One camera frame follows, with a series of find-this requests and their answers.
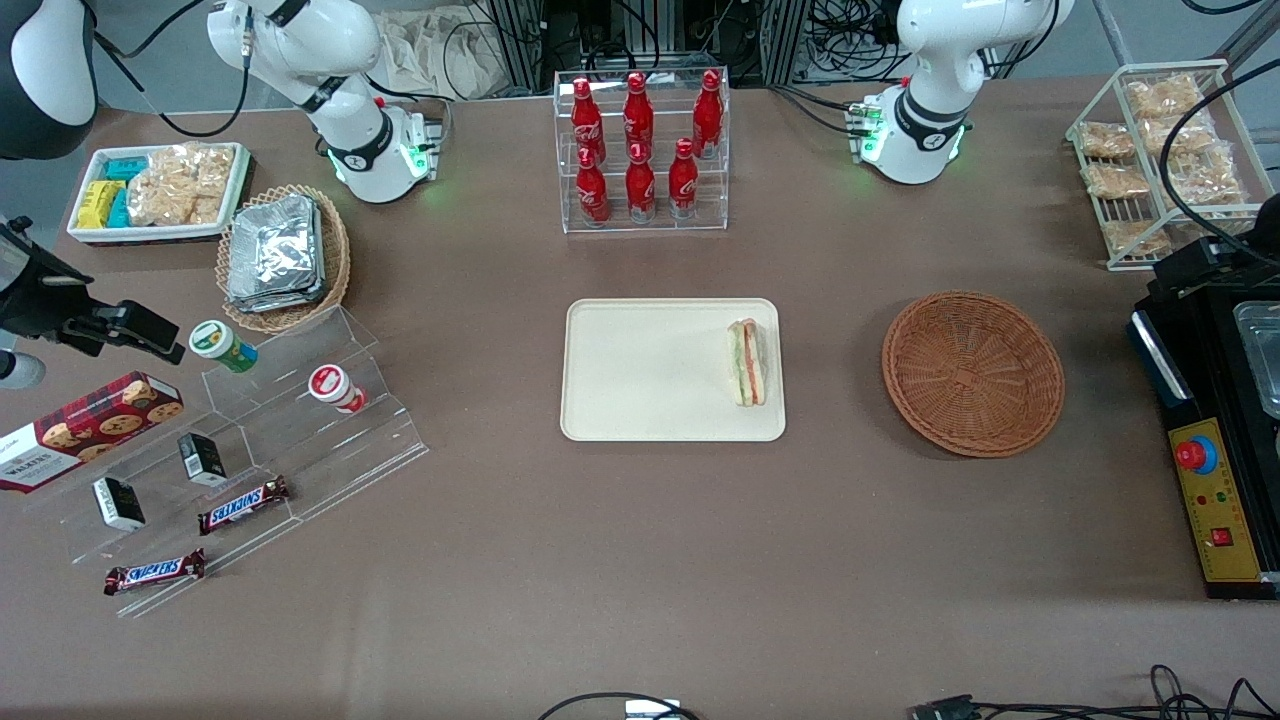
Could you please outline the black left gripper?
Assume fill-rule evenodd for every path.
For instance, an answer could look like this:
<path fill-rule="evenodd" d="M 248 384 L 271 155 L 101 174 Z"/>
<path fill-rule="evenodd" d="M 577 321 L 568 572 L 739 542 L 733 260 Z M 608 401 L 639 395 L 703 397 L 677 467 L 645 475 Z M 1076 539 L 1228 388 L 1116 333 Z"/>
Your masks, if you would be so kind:
<path fill-rule="evenodd" d="M 1263 283 L 1263 264 L 1248 252 L 1201 237 L 1187 246 L 1190 252 L 1175 252 L 1158 263 L 1148 283 L 1155 302 L 1174 302 L 1193 288 L 1254 288 Z"/>

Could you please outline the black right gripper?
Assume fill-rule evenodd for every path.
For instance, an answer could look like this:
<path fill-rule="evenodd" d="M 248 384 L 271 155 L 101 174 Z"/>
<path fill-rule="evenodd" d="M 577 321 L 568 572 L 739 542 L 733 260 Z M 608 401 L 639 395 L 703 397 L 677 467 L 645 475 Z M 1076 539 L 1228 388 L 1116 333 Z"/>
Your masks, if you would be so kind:
<path fill-rule="evenodd" d="M 180 364 L 186 348 L 177 324 L 133 300 L 93 310 L 88 293 L 93 279 L 33 242 L 27 234 L 32 225 L 28 217 L 3 220 L 3 331 L 91 357 L 113 345 Z"/>

